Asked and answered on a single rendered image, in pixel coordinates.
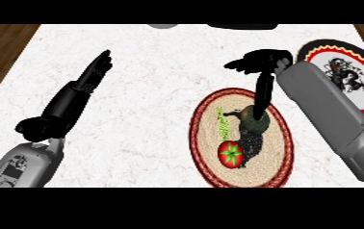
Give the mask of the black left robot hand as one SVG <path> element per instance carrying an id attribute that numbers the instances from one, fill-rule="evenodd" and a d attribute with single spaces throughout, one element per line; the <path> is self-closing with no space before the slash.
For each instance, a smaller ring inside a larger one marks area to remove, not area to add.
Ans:
<path id="1" fill-rule="evenodd" d="M 100 54 L 81 78 L 61 88 L 42 115 L 18 123 L 17 131 L 29 141 L 39 142 L 66 137 L 78 123 L 92 93 L 113 67 L 110 54 L 110 50 Z"/>

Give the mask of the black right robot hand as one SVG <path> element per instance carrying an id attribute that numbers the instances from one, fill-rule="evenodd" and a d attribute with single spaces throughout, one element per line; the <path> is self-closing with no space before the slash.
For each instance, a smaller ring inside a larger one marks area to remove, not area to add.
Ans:
<path id="1" fill-rule="evenodd" d="M 273 100 L 274 73 L 294 64 L 294 56 L 288 50 L 261 49 L 245 54 L 243 58 L 228 62 L 224 67 L 245 72 L 260 73 L 255 91 L 254 118 L 264 116 Z"/>

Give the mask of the white plate with dragon print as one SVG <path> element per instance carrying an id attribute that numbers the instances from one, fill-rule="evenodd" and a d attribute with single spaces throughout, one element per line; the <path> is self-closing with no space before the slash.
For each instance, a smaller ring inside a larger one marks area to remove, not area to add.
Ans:
<path id="1" fill-rule="evenodd" d="M 337 39 L 317 39 L 301 48 L 300 61 L 317 65 L 364 114 L 364 49 Z"/>

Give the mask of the green and tan squash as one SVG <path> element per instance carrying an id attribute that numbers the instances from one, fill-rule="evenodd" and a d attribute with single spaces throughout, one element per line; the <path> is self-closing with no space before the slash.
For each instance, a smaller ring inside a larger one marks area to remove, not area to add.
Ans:
<path id="1" fill-rule="evenodd" d="M 264 113 L 261 119 L 257 120 L 252 105 L 249 105 L 243 110 L 224 113 L 224 116 L 228 115 L 234 115 L 240 119 L 240 124 L 249 133 L 263 135 L 267 132 L 271 125 L 270 115 L 268 113 Z"/>

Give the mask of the round woven red-rimmed placemat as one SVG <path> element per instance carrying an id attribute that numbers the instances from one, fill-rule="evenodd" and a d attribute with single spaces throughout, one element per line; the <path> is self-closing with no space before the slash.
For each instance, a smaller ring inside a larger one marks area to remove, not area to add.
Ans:
<path id="1" fill-rule="evenodd" d="M 230 141 L 240 139 L 240 112 L 254 104 L 255 93 L 248 89 L 221 89 L 202 100 L 191 118 L 190 148 L 196 166 L 206 182 L 220 188 L 283 187 L 294 169 L 295 145 L 285 118 L 274 107 L 267 113 L 271 125 L 264 133 L 263 151 L 246 167 L 226 167 L 221 152 Z"/>

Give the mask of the black flat object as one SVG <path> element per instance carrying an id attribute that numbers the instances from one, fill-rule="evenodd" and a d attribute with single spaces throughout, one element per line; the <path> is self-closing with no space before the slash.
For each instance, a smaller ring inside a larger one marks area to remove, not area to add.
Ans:
<path id="1" fill-rule="evenodd" d="M 230 30 L 273 30 L 279 24 L 208 24 L 214 28 Z"/>

